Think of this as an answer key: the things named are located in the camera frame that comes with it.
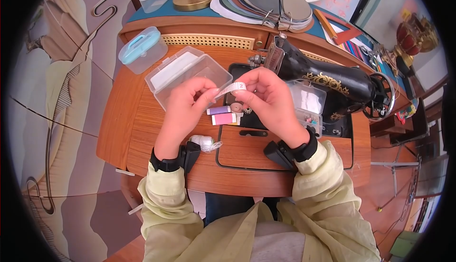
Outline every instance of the wicker panel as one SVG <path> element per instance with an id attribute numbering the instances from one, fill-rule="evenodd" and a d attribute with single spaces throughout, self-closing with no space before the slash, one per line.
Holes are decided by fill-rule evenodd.
<path id="1" fill-rule="evenodd" d="M 168 34 L 162 35 L 167 45 L 214 46 L 253 49 L 254 38 L 209 34 Z"/>
<path id="2" fill-rule="evenodd" d="M 334 63 L 334 64 L 338 64 L 338 65 L 342 65 L 339 62 L 336 62 L 334 60 L 330 60 L 330 59 L 328 59 L 326 57 L 322 57 L 322 56 L 319 56 L 317 54 L 314 54 L 314 53 L 311 53 L 311 52 L 308 52 L 308 51 L 305 51 L 305 50 L 302 50 L 302 49 L 300 49 L 300 51 L 303 54 L 305 54 L 305 56 L 307 56 L 308 58 L 319 60 L 319 61 L 324 61 L 324 62 L 329 62 L 329 63 Z"/>

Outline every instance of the leather sample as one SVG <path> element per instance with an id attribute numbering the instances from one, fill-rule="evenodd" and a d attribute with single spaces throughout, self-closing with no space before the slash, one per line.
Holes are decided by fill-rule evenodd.
<path id="1" fill-rule="evenodd" d="M 313 20 L 305 0 L 213 0 L 211 9 L 231 20 L 281 31 L 305 31 Z"/>

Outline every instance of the black sewing machine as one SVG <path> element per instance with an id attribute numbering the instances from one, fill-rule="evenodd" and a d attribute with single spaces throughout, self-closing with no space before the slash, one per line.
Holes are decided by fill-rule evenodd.
<path id="1" fill-rule="evenodd" d="M 394 106 L 394 88 L 391 80 L 380 72 L 368 75 L 359 67 L 346 67 L 306 57 L 280 33 L 274 37 L 267 52 L 248 59 L 249 65 L 232 64 L 229 72 L 234 79 L 261 64 L 285 80 L 307 81 L 327 92 L 323 107 L 323 135 L 351 138 L 350 115 L 362 111 L 373 121 L 388 117 Z M 226 104 L 234 102 L 228 95 Z M 241 118 L 241 127 L 261 128 L 254 112 Z"/>

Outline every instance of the teal table mat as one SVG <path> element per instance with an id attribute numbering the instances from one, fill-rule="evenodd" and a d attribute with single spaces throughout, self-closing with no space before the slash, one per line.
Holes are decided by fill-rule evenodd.
<path id="1" fill-rule="evenodd" d="M 331 14 L 333 16 L 336 16 L 335 14 L 332 14 L 331 12 L 329 12 L 329 11 L 323 9 L 323 8 L 320 8 L 320 7 L 315 6 L 313 4 L 309 4 L 309 5 L 311 6 L 312 9 L 317 8 L 317 9 L 319 9 L 322 12 L 325 12 L 325 13 Z M 192 12 L 179 12 L 179 11 L 174 10 L 173 4 L 172 4 L 172 0 L 168 0 L 168 1 L 166 1 L 166 3 L 163 4 L 162 7 L 160 7 L 157 11 L 154 11 L 152 13 L 145 13 L 143 8 L 140 8 L 139 10 L 137 10 L 133 14 L 133 16 L 128 20 L 128 22 L 132 22 L 132 21 L 135 21 L 135 20 L 142 20 L 142 19 L 152 18 L 152 17 L 162 17 L 162 16 L 197 16 L 197 17 L 219 17 L 219 18 L 223 18 L 222 16 L 220 16 L 219 14 L 217 14 L 216 12 L 211 10 L 210 8 L 204 8 L 204 9 L 197 10 L 197 11 L 192 11 Z M 323 27 L 320 25 L 320 21 L 316 18 L 315 15 L 313 15 L 313 18 L 314 18 L 315 23 L 308 31 L 306 31 L 306 33 L 310 34 L 310 35 L 313 35 L 313 36 L 321 37 L 322 39 L 326 39 L 325 38 L 325 33 L 323 32 Z M 337 24 L 337 23 L 332 22 L 332 21 L 330 21 L 330 22 L 332 24 L 338 26 L 341 29 L 346 29 L 344 26 L 342 26 L 340 24 Z M 368 46 L 370 48 L 373 48 L 373 43 L 371 43 L 365 36 L 360 35 L 360 36 L 357 37 L 357 39 L 359 39 L 366 46 Z M 404 89 L 404 91 L 405 91 L 405 86 L 404 86 L 404 83 L 402 81 L 402 78 L 401 77 L 396 78 L 388 65 L 383 65 L 382 68 L 384 68 L 385 74 L 388 75 L 393 81 L 396 81 L 399 84 L 399 86 L 401 86 L 402 89 Z"/>

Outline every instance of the wallpaper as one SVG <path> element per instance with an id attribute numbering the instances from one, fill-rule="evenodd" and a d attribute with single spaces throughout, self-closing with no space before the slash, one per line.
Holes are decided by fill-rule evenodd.
<path id="1" fill-rule="evenodd" d="M 21 43 L 8 99 L 24 200 L 62 261 L 103 261 L 140 235 L 120 173 L 95 155 L 120 68 L 131 0 L 42 0 Z"/>

